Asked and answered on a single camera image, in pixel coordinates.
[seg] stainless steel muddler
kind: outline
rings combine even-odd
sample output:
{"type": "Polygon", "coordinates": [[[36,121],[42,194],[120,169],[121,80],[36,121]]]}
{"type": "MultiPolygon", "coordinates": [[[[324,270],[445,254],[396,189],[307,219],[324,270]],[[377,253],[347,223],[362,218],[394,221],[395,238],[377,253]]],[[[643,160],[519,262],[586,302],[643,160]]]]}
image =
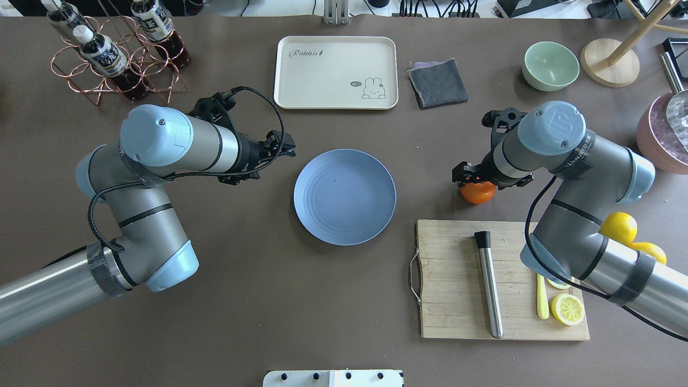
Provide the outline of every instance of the stainless steel muddler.
{"type": "Polygon", "coordinates": [[[495,277],[495,265],[492,262],[492,248],[490,248],[490,231],[478,231],[475,235],[477,252],[480,256],[482,278],[485,283],[485,296],[487,297],[487,309],[490,315],[490,333],[495,339],[504,336],[502,326],[502,312],[499,309],[499,296],[497,295],[497,278],[495,277]]]}

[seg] bottle label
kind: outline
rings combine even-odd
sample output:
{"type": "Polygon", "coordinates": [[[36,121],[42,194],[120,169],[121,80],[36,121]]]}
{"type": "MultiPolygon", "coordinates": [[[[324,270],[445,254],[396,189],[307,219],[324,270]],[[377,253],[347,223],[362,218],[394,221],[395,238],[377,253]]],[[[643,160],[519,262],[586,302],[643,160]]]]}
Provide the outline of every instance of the bottle label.
{"type": "Polygon", "coordinates": [[[105,44],[95,54],[85,54],[81,52],[81,56],[88,59],[93,66],[102,75],[107,77],[117,76],[122,73],[129,64],[127,58],[122,55],[122,52],[114,45],[109,37],[105,36],[105,44]]]}
{"type": "Polygon", "coordinates": [[[74,28],[76,28],[78,25],[86,25],[86,23],[83,16],[81,16],[81,13],[75,6],[72,6],[71,11],[67,7],[65,7],[65,9],[67,11],[65,12],[67,20],[50,20],[50,23],[53,27],[55,27],[57,32],[59,32],[60,35],[62,35],[63,38],[67,39],[68,41],[75,41],[73,35],[74,28]]]}
{"type": "Polygon", "coordinates": [[[137,13],[132,12],[138,25],[153,43],[165,40],[172,34],[172,20],[167,16],[165,9],[160,6],[157,0],[150,11],[137,13]]]}

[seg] bottle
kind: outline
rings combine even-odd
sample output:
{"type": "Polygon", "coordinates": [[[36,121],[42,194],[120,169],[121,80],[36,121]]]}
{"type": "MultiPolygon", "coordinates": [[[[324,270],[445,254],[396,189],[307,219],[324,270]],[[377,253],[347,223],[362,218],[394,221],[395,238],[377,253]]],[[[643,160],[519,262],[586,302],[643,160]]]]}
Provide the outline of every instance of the bottle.
{"type": "Polygon", "coordinates": [[[91,28],[81,12],[72,4],[63,3],[61,0],[41,0],[41,3],[47,10],[50,24],[68,42],[74,40],[72,31],[77,26],[86,25],[91,28]]]}
{"type": "Polygon", "coordinates": [[[141,99],[148,93],[146,78],[131,71],[129,59],[109,37],[85,25],[74,28],[74,37],[81,43],[81,56],[101,75],[110,78],[127,98],[141,99]]]}
{"type": "Polygon", "coordinates": [[[169,56],[170,61],[177,68],[189,64],[191,61],[189,52],[186,51],[174,29],[172,20],[158,0],[133,0],[131,13],[148,39],[156,44],[155,49],[163,59],[169,56]]]}

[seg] black muddler tip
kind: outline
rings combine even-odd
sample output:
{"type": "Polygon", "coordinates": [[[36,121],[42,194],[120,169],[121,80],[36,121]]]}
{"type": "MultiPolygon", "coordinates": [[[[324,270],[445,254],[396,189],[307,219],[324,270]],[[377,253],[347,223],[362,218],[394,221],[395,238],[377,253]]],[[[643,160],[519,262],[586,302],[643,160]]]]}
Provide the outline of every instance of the black muddler tip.
{"type": "Polygon", "coordinates": [[[479,249],[490,247],[490,231],[478,231],[475,235],[475,243],[479,249]]]}

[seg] yellow knife handle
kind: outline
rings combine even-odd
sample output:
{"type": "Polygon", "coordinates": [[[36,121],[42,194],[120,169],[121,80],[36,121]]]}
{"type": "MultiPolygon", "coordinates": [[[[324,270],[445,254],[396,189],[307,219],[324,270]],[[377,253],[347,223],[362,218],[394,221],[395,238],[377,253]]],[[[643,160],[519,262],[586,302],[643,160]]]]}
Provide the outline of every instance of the yellow knife handle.
{"type": "Polygon", "coordinates": [[[547,303],[547,289],[545,289],[545,277],[537,274],[537,315],[546,320],[550,317],[550,306],[547,303]]]}

